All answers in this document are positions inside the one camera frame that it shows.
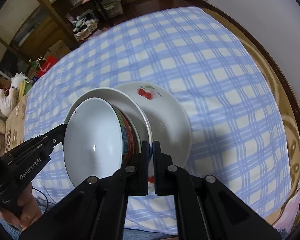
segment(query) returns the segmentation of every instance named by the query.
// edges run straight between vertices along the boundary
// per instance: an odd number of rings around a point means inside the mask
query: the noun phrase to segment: white plate
[[[174,165],[184,167],[192,140],[189,119],[181,104],[167,90],[147,82],[128,82],[116,88],[130,96],[145,112],[153,140],[160,141],[161,151],[171,156]],[[152,175],[153,159],[149,167],[149,176]]]
[[[77,187],[89,176],[111,176],[122,163],[122,134],[112,106],[89,98],[71,115],[64,139],[66,170]]]
[[[150,123],[143,112],[143,110],[138,106],[138,104],[132,100],[129,96],[122,93],[121,91],[113,88],[96,88],[92,89],[83,95],[81,95],[70,107],[64,123],[68,123],[70,120],[70,117],[76,110],[76,108],[85,100],[89,98],[101,98],[111,105],[117,107],[119,110],[125,113],[127,117],[131,120],[131,123],[134,125],[137,134],[139,135],[140,141],[148,141],[151,146],[152,140],[152,134],[151,134],[151,128]],[[63,142],[63,150],[64,150],[64,159],[65,163],[67,159],[71,159],[71,156],[67,154],[65,151],[65,146]]]

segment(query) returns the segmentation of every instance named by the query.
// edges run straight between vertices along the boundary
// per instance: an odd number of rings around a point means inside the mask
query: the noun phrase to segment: red shopping bag
[[[40,60],[41,59],[44,59],[46,62],[42,65],[42,67],[39,65],[40,70],[38,72],[38,78],[42,77],[55,63],[58,62],[58,60],[53,56],[49,56],[47,59],[40,58]]]

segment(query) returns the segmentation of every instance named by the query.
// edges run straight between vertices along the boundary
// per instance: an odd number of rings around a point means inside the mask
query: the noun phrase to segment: bolt
[[[216,177],[212,176],[212,175],[208,175],[206,177],[206,181],[209,182],[209,183],[214,183],[216,181]]]
[[[136,168],[134,166],[127,166],[126,167],[126,172],[134,172]]]
[[[177,171],[177,166],[175,166],[175,165],[170,165],[170,166],[168,166],[168,171],[171,171],[171,172],[175,172],[175,171]]]
[[[89,184],[95,184],[98,181],[98,178],[95,176],[90,176],[89,178],[87,178],[87,182]]]

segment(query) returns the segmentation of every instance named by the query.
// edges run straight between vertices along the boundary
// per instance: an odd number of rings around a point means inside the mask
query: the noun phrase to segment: black cable
[[[45,214],[46,211],[48,210],[48,207],[49,207],[49,201],[48,201],[47,196],[46,196],[42,191],[40,191],[40,190],[38,190],[38,189],[36,189],[36,188],[34,188],[34,187],[32,187],[32,189],[34,189],[34,190],[40,192],[40,193],[41,193],[42,195],[44,195],[44,197],[46,198],[46,200],[47,200],[47,206],[46,206],[46,209],[45,209],[45,211],[44,211],[44,213],[43,213],[43,214]]]

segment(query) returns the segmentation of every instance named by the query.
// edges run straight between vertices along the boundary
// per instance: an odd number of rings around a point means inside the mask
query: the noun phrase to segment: blue and white checkered tablecloth
[[[213,174],[260,216],[290,191],[282,119],[239,40],[197,7],[148,14],[111,28],[62,58],[29,93],[25,139],[62,124],[71,104],[96,87],[155,83],[185,108],[193,145],[186,169]],[[62,145],[33,186],[58,202],[72,189]],[[131,197],[126,227],[176,234],[172,197]]]

